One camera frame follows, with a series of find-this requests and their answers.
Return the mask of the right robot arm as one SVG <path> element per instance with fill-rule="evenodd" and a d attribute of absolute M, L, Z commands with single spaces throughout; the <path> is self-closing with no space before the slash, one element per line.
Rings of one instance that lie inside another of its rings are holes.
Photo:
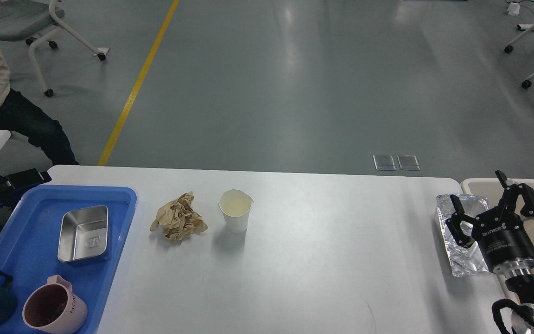
<path fill-rule="evenodd" d="M 518 302 L 500 299 L 492 304 L 492 318 L 502 334 L 534 334 L 534 244 L 524 222 L 534 220 L 534 189 L 495 171 L 503 188 L 498 205 L 469 216 L 458 195 L 449 198 L 453 213 L 445 224 L 464 249 L 477 244 L 488 270 L 505 277 Z"/>

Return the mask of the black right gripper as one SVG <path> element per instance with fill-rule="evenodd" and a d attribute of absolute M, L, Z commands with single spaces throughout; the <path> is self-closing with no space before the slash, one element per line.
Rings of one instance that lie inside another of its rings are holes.
<path fill-rule="evenodd" d="M 527 220 L 534 220 L 534 189 L 525 183 L 507 184 L 506 174 L 495 171 L 502 188 L 502 198 L 497 209 L 490 209 L 471 217 L 466 214 L 457 195 L 451 194 L 454 212 L 445 221 L 456 243 L 469 249 L 475 241 L 485 264 L 494 274 L 506 274 L 517 269 L 534 268 L 534 245 L 530 240 L 521 217 L 515 213 L 516 203 L 521 196 L 521 214 Z M 461 223 L 473 226 L 472 237 L 465 235 Z"/>

